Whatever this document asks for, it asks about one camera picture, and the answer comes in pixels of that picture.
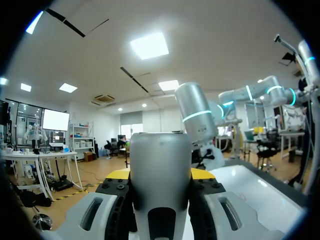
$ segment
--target cardboard box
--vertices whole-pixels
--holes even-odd
[[[85,151],[83,154],[84,154],[85,162],[91,162],[94,159],[94,156],[92,155],[92,151]]]

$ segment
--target computer monitor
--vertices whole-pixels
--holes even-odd
[[[118,135],[118,140],[122,138],[126,138],[126,135]]]
[[[45,109],[43,129],[66,132],[68,131],[69,116],[69,113]]]

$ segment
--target yellow black tape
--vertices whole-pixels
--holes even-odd
[[[68,198],[68,197],[71,197],[71,196],[73,196],[73,195],[76,195],[76,194],[79,194],[79,193],[83,193],[83,192],[85,192],[85,193],[89,193],[87,190],[89,189],[89,188],[93,188],[93,187],[95,187],[95,186],[98,186],[99,184],[102,184],[103,182],[99,182],[99,183],[97,183],[97,184],[93,184],[92,186],[88,186],[88,187],[86,187],[86,188],[84,188],[82,191],[76,191],[76,192],[74,192],[74,193],[71,193],[71,194],[68,194],[68,195],[66,195],[66,196],[62,196],[62,197],[58,197],[58,198],[56,198],[54,201],[57,201],[57,200],[61,200],[61,199],[66,199],[66,198]]]

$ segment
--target yellow panel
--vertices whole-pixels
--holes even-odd
[[[191,168],[192,179],[215,179],[216,177],[206,170]]]
[[[111,172],[106,176],[107,179],[128,179],[130,173],[129,168],[124,168]],[[215,176],[206,170],[191,168],[193,179],[214,179]]]
[[[130,173],[130,168],[124,168],[120,170],[113,171],[109,173],[107,179],[128,179]]]

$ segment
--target person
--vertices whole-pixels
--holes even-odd
[[[116,143],[116,146],[118,149],[122,149],[124,148],[125,145],[126,145],[126,137],[122,135],[119,138],[119,141]]]

